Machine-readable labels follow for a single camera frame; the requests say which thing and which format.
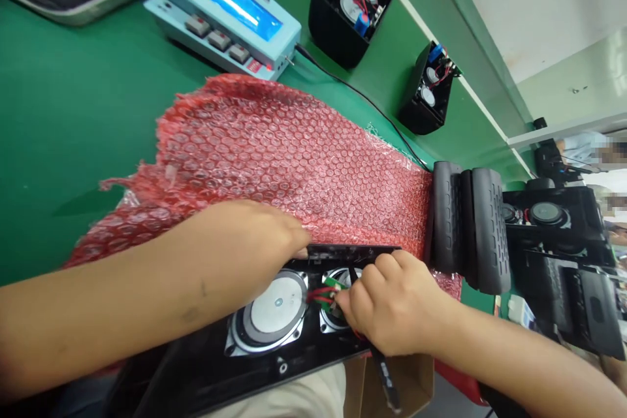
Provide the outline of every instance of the cardboard box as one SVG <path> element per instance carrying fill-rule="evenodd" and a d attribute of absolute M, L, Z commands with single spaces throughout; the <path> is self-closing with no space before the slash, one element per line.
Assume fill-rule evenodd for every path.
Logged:
<path fill-rule="evenodd" d="M 433 358 L 428 355 L 387 358 L 390 375 L 398 390 L 402 413 L 387 407 L 381 380 L 372 358 L 346 361 L 344 418 L 410 418 L 433 397 Z"/>

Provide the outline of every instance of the black cable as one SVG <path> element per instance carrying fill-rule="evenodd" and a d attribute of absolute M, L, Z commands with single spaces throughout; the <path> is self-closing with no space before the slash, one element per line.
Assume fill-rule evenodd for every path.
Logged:
<path fill-rule="evenodd" d="M 364 95 L 361 91 L 359 91 L 357 88 L 352 86 L 350 83 L 346 82 L 345 80 L 342 80 L 337 75 L 333 75 L 331 72 L 329 72 L 324 67 L 322 67 L 322 65 L 318 64 L 318 62 L 314 59 L 314 57 L 301 44 L 296 44 L 295 49 L 298 52 L 300 52 L 311 63 L 313 63 L 318 69 L 322 70 L 325 74 L 329 75 L 331 78 L 334 78 L 338 82 L 343 83 L 348 88 L 352 89 L 355 93 L 360 95 L 363 99 L 368 101 L 379 113 L 381 113 L 381 115 L 392 125 L 392 127 L 394 127 L 394 130 L 396 131 L 396 133 L 398 133 L 398 136 L 402 139 L 402 141 L 405 142 L 405 145 L 407 146 L 407 149 L 410 151 L 410 153 L 416 159 L 418 164 L 420 164 L 420 166 L 423 167 L 426 171 L 428 171 L 428 172 L 431 171 L 427 167 L 426 163 L 422 159 L 420 159 L 420 157 L 418 157 L 418 155 L 416 155 L 416 153 L 413 151 L 413 149 L 411 148 L 409 142 L 407 142 L 407 140 L 405 140 L 405 138 L 403 137 L 403 134 L 400 132 L 400 129 L 396 126 L 396 124 L 394 124 L 394 122 L 390 118 L 388 118 L 385 115 L 385 113 L 380 109 L 380 107 L 378 107 L 376 104 L 374 104 L 374 102 L 370 98 L 368 98 L 366 95 Z"/>
<path fill-rule="evenodd" d="M 582 162 L 581 160 L 576 160 L 576 159 L 571 158 L 571 157 L 566 157 L 565 155 L 562 155 L 562 157 L 563 157 L 563 158 L 565 158 L 565 159 L 569 159 L 569 160 L 572 160 L 572 161 L 576 161 L 577 163 L 580 163 L 580 164 L 582 164 L 582 165 L 586 165 L 587 167 L 590 167 L 590 168 L 592 168 L 592 169 L 595 169 L 596 171 L 593 171 L 591 174 L 595 174 L 595 173 L 607 173 L 607 170 L 602 170 L 602 169 L 600 169 L 600 168 L 598 168 L 598 167 L 593 167 L 590 163 L 585 163 L 585 162 Z"/>

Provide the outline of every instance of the white wall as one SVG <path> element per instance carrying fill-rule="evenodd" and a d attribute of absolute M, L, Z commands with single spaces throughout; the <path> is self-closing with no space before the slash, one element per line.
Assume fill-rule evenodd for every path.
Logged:
<path fill-rule="evenodd" d="M 534 119 L 549 125 L 627 108 L 627 27 L 522 82 L 518 89 Z M 606 125 L 599 131 L 617 129 Z"/>
<path fill-rule="evenodd" d="M 474 2 L 516 83 L 627 25 L 626 0 Z"/>

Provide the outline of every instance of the blue capacitor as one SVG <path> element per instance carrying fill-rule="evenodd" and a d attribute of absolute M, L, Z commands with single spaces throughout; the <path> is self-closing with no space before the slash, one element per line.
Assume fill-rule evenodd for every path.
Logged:
<path fill-rule="evenodd" d="M 433 48 L 433 51 L 429 52 L 429 57 L 428 57 L 428 62 L 432 63 L 435 59 L 437 59 L 440 54 L 442 53 L 443 49 L 442 49 L 442 45 L 438 44 L 437 46 L 435 46 Z"/>
<path fill-rule="evenodd" d="M 355 22 L 355 29 L 361 37 L 364 37 L 368 26 L 370 26 L 370 19 L 368 18 L 368 15 L 363 12 L 357 17 L 357 21 Z"/>

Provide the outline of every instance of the hand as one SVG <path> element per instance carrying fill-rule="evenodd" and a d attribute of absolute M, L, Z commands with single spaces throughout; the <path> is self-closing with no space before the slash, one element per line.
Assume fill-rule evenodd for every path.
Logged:
<path fill-rule="evenodd" d="M 348 323 L 386 356 L 432 354 L 458 302 L 406 251 L 379 255 L 336 301 Z"/>
<path fill-rule="evenodd" d="M 310 235 L 297 218 L 277 208 L 228 201 L 195 214 L 154 242 L 163 256 L 183 264 L 181 270 L 198 273 L 198 292 L 218 303 L 225 316 L 262 294 L 290 258 L 306 257 Z"/>

